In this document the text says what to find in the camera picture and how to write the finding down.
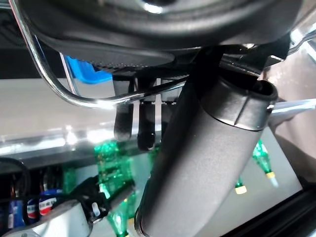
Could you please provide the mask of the robot black left hand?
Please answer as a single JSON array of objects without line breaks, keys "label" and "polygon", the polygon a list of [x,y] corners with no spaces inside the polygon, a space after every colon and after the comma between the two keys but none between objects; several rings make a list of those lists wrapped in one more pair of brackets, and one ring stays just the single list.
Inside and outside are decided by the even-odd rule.
[{"label": "robot black left hand", "polygon": [[[259,76],[285,59],[300,0],[12,0],[32,60],[64,101],[123,105],[182,87],[136,212],[145,237],[193,237],[252,155],[278,98]],[[44,42],[121,81],[120,95],[85,98],[55,77]]]}]

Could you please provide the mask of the robot black right hand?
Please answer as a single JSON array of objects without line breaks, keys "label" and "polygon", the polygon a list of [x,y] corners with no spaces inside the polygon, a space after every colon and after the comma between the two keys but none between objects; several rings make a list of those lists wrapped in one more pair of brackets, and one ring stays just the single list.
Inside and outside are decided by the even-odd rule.
[{"label": "robot black right hand", "polygon": [[110,197],[103,197],[98,207],[102,212],[110,212],[111,210],[117,208],[126,199],[128,199],[135,192],[135,190],[135,184],[133,182],[125,183]]}]

